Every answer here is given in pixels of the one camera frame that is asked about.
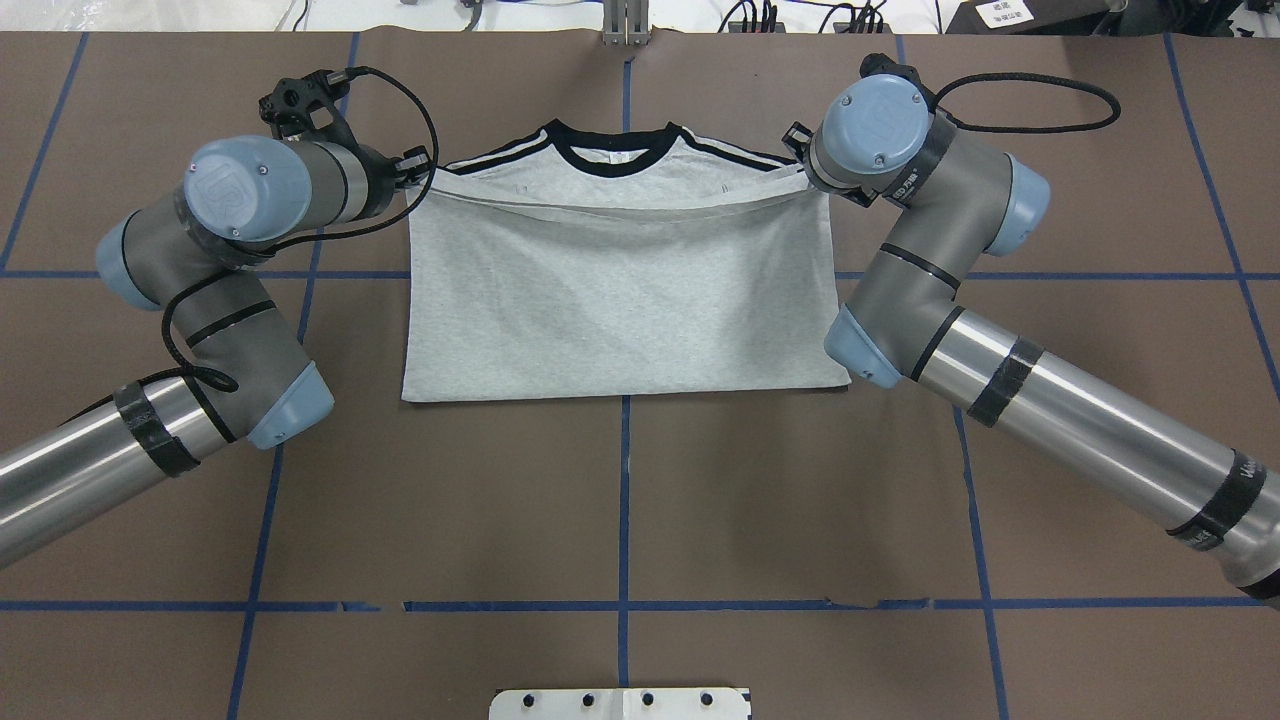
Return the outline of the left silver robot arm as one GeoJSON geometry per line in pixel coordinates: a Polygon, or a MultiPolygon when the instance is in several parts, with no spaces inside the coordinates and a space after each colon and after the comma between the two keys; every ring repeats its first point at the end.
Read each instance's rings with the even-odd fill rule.
{"type": "Polygon", "coordinates": [[[192,156],[172,195],[109,231],[99,275],[131,306],[160,313],[173,365],[3,456],[3,565],[238,441],[274,448],[328,416],[335,400],[255,268],[288,236],[333,237],[385,210],[433,177],[436,154],[223,138],[192,156]]]}

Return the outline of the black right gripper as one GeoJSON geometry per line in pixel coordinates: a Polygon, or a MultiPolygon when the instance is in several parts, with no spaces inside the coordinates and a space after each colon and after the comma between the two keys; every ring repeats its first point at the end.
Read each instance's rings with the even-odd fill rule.
{"type": "Polygon", "coordinates": [[[805,170],[812,169],[812,142],[814,132],[801,122],[794,122],[783,133],[782,143],[805,170]]]}

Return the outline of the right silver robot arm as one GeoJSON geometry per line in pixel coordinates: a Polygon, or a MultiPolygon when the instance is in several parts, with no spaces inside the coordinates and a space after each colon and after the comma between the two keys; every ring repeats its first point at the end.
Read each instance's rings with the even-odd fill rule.
{"type": "Polygon", "coordinates": [[[1276,607],[1277,478],[1261,461],[959,304],[980,256],[1011,254],[1038,227],[1048,182],[979,141],[914,67],[873,54],[859,74],[817,129],[783,137],[815,190],[900,210],[826,354],[854,379],[913,380],[1065,464],[1276,607]]]}

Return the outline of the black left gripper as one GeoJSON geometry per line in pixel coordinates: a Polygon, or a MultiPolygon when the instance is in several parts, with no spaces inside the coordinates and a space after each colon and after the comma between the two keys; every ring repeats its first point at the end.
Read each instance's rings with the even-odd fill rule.
{"type": "Polygon", "coordinates": [[[428,191],[430,188],[435,174],[435,158],[425,146],[407,149],[388,161],[393,178],[392,187],[396,192],[428,191]]]}

